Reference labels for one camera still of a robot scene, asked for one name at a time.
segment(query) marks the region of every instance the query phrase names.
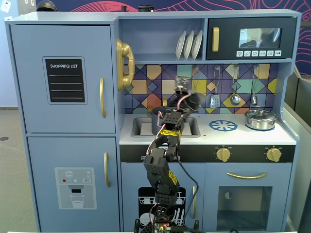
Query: colorful tile backsplash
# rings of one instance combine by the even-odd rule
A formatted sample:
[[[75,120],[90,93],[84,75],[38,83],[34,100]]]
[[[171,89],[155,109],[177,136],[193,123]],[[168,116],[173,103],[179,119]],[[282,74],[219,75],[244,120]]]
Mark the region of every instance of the colorful tile backsplash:
[[[215,84],[218,82],[215,65],[140,65],[136,66],[132,85],[125,88],[125,111],[127,114],[145,114],[147,109],[162,105],[163,97],[168,101],[174,93],[174,77],[176,75],[189,77],[189,88],[206,96],[199,113],[240,113],[243,114],[251,107],[252,79],[254,66],[240,64],[237,94],[241,103],[234,106],[230,102],[233,94],[233,64],[221,64],[220,78],[217,85],[217,94],[220,96],[220,108],[210,108],[210,98],[215,93]],[[271,111],[273,109],[276,93],[278,64],[260,64],[259,72],[256,70],[254,79],[259,77],[256,92],[258,105]]]

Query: toy kitchen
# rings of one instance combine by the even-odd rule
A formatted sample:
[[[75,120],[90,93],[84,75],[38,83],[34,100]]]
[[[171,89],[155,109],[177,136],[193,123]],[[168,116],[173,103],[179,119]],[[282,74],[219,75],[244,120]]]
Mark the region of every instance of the toy kitchen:
[[[153,109],[170,105],[182,77],[204,100],[174,158],[198,185],[168,163],[180,184],[172,221],[283,232],[299,150],[283,104],[300,20],[291,10],[235,10],[6,21],[38,230],[148,224],[157,205],[143,164],[160,129]]]

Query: white plate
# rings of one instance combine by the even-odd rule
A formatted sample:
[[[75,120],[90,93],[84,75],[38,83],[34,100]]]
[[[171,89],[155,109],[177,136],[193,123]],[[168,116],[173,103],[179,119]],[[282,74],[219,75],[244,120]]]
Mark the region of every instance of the white plate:
[[[202,37],[203,37],[203,31],[201,30],[199,34],[196,36],[196,38],[194,39],[193,46],[191,49],[191,54],[192,54],[193,59],[196,59],[196,56],[199,53],[199,49],[200,49],[201,42],[202,42]]]
[[[186,31],[183,32],[183,34],[179,37],[177,47],[176,47],[176,57],[177,60],[180,58],[181,52],[183,51],[184,43],[186,38]]]
[[[184,56],[185,59],[188,59],[188,56],[190,54],[191,51],[191,46],[192,46],[192,42],[193,42],[193,30],[191,31],[190,35],[188,36],[186,43],[185,43],[185,48],[184,48]]]

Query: robotic arm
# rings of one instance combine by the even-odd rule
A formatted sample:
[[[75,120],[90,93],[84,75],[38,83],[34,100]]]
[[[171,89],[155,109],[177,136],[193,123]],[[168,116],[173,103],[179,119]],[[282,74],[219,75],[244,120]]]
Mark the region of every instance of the robotic arm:
[[[187,82],[188,80],[185,77],[176,77],[176,93],[173,101],[166,107],[167,111],[165,113],[159,114],[163,116],[161,129],[146,152],[144,166],[147,170],[148,181],[155,190],[155,201],[159,206],[154,221],[150,219],[151,222],[145,226],[142,233],[174,232],[175,224],[171,220],[177,200],[179,182],[170,170],[168,162],[178,158],[181,131],[184,123],[191,113],[197,111],[204,100],[202,94],[188,93]],[[163,144],[167,146],[167,149],[159,148]],[[175,226],[175,231],[183,232],[183,230],[177,230],[177,228],[181,227]]]

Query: blue wall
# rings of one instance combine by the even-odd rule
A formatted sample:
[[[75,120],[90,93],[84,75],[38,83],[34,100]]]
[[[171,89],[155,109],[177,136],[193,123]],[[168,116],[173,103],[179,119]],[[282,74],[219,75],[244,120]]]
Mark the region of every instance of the blue wall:
[[[303,13],[304,21],[311,21],[311,0],[53,0],[59,11],[138,11],[141,4],[151,4],[157,11],[202,11],[241,9],[292,9]],[[301,29],[296,65],[302,75],[311,75],[311,29]]]
[[[10,0],[9,13],[0,10],[0,107],[17,106],[9,47],[4,24],[5,17],[17,17],[17,0]]]

